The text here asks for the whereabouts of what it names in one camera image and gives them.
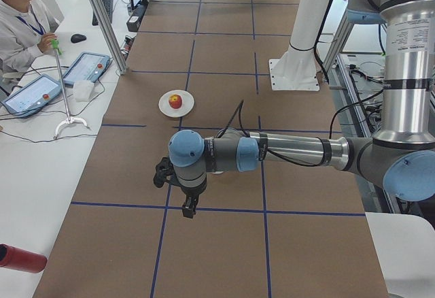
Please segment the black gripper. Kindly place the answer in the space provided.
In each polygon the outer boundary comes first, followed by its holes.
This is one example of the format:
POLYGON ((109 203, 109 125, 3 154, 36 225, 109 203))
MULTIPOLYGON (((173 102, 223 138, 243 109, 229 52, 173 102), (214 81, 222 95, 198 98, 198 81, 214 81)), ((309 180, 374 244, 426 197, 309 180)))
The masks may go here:
POLYGON ((200 184, 195 187, 187 187, 180 185, 181 191, 185 194, 186 199, 182 205, 182 214, 185 218, 193 217, 196 214, 196 206, 199 201, 200 195, 207 188, 206 184, 200 184))

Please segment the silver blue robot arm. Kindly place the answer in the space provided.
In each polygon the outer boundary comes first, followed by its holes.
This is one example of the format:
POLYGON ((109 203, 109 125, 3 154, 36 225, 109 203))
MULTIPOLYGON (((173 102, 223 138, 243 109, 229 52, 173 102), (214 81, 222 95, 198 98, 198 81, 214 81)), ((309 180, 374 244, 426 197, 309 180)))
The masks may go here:
POLYGON ((362 176, 405 201, 434 194, 434 137, 428 130, 434 68, 434 0, 349 0, 349 18, 386 23, 381 128, 370 138, 320 139, 222 129, 203 138, 179 131, 156 166, 154 184, 178 186, 192 218, 209 172, 251 171, 260 161, 331 166, 362 176))

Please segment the person's right hand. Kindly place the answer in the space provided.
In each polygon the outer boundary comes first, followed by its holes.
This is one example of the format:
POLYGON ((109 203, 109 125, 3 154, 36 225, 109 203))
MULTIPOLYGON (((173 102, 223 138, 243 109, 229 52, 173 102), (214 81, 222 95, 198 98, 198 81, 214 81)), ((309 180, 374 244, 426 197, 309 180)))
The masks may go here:
POLYGON ((37 44, 37 47, 41 53, 45 53, 52 49, 52 41, 57 39, 55 33, 46 33, 41 36, 40 42, 37 44))

